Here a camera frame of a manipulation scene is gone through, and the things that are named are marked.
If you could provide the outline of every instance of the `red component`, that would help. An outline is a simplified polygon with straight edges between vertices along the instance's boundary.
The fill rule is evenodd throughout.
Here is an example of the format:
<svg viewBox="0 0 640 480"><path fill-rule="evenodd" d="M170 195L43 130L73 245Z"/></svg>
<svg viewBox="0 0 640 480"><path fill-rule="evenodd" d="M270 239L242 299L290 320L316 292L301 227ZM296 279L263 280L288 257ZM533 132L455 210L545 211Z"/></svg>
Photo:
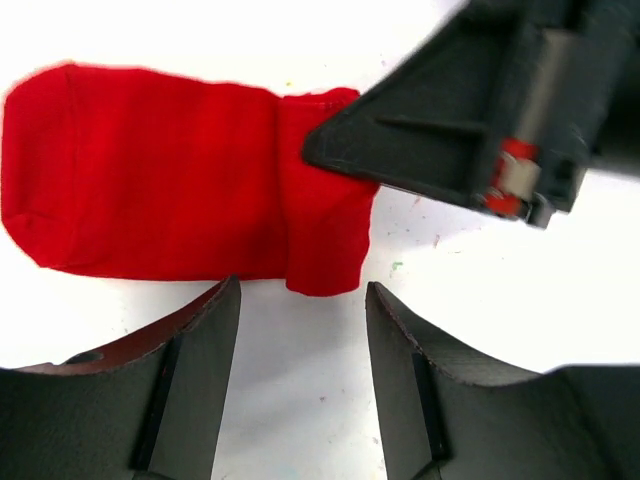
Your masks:
<svg viewBox="0 0 640 480"><path fill-rule="evenodd" d="M538 147L515 138L507 138L502 142L502 151L515 158L527 159L533 162L538 153ZM522 207L522 200L499 189L500 177L504 173L505 165L505 159L500 156L491 182L493 190L487 193L485 206L497 215L512 217L518 215Z"/></svg>
<svg viewBox="0 0 640 480"><path fill-rule="evenodd" d="M144 69L43 71L6 99L2 221L40 266L74 274L354 290L378 186L308 166L300 151L357 96L279 98Z"/></svg>

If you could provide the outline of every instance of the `black plastic bracket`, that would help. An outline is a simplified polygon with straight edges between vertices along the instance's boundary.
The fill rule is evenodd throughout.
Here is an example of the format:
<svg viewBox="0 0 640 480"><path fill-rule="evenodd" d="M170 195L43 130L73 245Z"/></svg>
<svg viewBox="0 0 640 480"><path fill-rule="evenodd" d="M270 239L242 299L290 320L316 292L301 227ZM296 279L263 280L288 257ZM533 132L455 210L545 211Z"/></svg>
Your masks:
<svg viewBox="0 0 640 480"><path fill-rule="evenodd" d="M0 478L209 480L240 284L63 365L0 369Z"/></svg>
<svg viewBox="0 0 640 480"><path fill-rule="evenodd" d="M639 25L638 0L471 1L304 158L546 227L586 169L640 175Z"/></svg>
<svg viewBox="0 0 640 480"><path fill-rule="evenodd" d="M640 478L640 367L539 375L456 340L380 284L366 304L389 480Z"/></svg>

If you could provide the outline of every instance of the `white table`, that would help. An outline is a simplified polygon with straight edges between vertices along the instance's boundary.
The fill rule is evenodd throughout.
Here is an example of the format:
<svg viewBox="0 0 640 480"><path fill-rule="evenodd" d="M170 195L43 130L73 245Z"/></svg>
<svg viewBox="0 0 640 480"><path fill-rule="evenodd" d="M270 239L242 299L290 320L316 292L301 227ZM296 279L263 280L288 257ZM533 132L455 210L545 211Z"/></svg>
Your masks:
<svg viewBox="0 0 640 480"><path fill-rule="evenodd" d="M97 5L1 2L0 89L63 59L142 65L281 94L366 89L455 6L452 0ZM640 185L590 174L575 211L540 232L383 189L359 291L312 299L280 281L243 284L213 478L386 478L364 323L367 281L383 282L433 323L522 367L639 361L637 206ZM41 270L2 231L0 365L62 362L175 310L208 286Z"/></svg>

